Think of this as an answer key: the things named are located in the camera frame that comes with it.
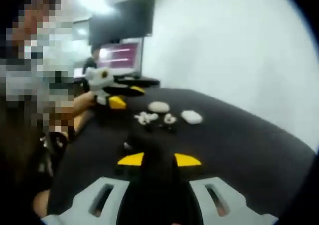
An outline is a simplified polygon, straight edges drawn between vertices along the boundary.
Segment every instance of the monitor screen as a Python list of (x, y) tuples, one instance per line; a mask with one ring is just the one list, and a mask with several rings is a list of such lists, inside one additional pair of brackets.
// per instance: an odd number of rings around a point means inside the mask
[(107, 44), (151, 34), (154, 4), (155, 0), (127, 0), (115, 4), (105, 15), (93, 15), (89, 21), (89, 44)]
[(138, 43), (107, 44), (100, 49), (98, 67), (134, 68)]

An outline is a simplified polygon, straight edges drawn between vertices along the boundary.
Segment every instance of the grey plastic part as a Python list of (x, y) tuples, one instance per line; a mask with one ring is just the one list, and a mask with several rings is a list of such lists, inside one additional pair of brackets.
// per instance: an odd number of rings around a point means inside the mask
[[(103, 194), (105, 186), (112, 187), (100, 217), (90, 213)], [(123, 196), (129, 182), (109, 178), (99, 178), (73, 199), (70, 209), (61, 215), (49, 215), (42, 220), (48, 225), (115, 225)]]
[[(204, 225), (272, 225), (277, 218), (259, 215), (246, 205), (245, 197), (220, 178), (189, 182), (197, 198)], [(213, 189), (228, 214), (220, 217), (207, 188)]]

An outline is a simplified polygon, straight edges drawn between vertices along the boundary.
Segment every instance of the desk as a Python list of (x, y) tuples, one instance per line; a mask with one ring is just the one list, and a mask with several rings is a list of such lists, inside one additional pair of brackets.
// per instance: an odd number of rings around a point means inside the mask
[[(82, 87), (83, 80), (84, 80), (84, 78), (82, 78), (82, 77), (77, 77), (77, 78), (73, 79), (73, 94), (74, 94), (75, 97), (81, 95), (84, 92), (86, 92), (86, 91), (84, 91), (84, 89)], [(157, 80), (157, 79), (141, 76), (140, 78), (136, 78), (135, 80), (136, 81), (148, 80), (151, 83), (151, 86), (139, 86), (139, 87), (142, 87), (142, 88), (160, 87), (160, 81)]]
[[(115, 175), (117, 150), (128, 135), (133, 115), (152, 101), (164, 101), (179, 117), (176, 135), (156, 134), (170, 153), (198, 158), (206, 177), (218, 176), (246, 197), (258, 213), (279, 216), (290, 203), (315, 158), (302, 141), (235, 106), (192, 90), (150, 88), (143, 97), (128, 98), (128, 110), (93, 116), (69, 145), (51, 189), (48, 213), (60, 214), (74, 196), (101, 176)], [(204, 117), (191, 126), (182, 110)]]

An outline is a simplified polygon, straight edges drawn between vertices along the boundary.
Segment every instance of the small white object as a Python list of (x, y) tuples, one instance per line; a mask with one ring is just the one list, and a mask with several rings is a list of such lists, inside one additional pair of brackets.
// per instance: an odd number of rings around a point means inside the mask
[(189, 124), (200, 124), (203, 121), (203, 117), (194, 110), (183, 111), (181, 117)]
[(139, 115), (134, 115), (134, 118), (136, 118), (141, 125), (147, 125), (151, 121), (158, 119), (159, 115), (158, 114), (148, 114), (147, 112), (143, 111)]
[(173, 124), (177, 121), (176, 117), (172, 116), (171, 114), (166, 114), (164, 117), (164, 123), (166, 124)]
[(149, 104), (148, 109), (154, 113), (168, 113), (169, 105), (164, 102), (155, 101)]
[(131, 150), (132, 149), (132, 147), (127, 142), (124, 143), (124, 148), (127, 149), (127, 150)]
[(155, 121), (159, 118), (159, 115), (158, 114), (149, 114), (149, 117), (150, 117), (151, 121)]

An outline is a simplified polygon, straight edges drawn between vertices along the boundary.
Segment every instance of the white cotton ball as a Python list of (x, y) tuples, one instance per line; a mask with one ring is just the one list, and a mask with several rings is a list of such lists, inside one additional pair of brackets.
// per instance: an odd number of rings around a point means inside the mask
[(150, 120), (151, 121), (154, 121), (154, 120), (156, 120), (156, 119), (158, 119), (159, 118), (159, 115), (158, 114), (150, 114)]
[(167, 113), (169, 105), (164, 102), (155, 101), (149, 104), (148, 109), (154, 113)]
[(189, 124), (200, 124), (203, 121), (203, 117), (193, 110), (183, 111), (181, 117)]
[(141, 115), (141, 116), (146, 116), (146, 115), (147, 115), (147, 112), (142, 111), (142, 112), (140, 113), (140, 115)]
[(150, 116), (149, 115), (146, 115), (144, 116), (144, 121), (149, 124), (151, 122), (151, 119), (150, 119)]
[(139, 121), (139, 123), (142, 124), (142, 125), (147, 125), (147, 122), (146, 122), (144, 116), (140, 116), (140, 117), (138, 118), (138, 121)]
[(176, 117), (172, 116), (171, 114), (166, 114), (164, 117), (164, 122), (166, 124), (173, 124), (177, 121)]

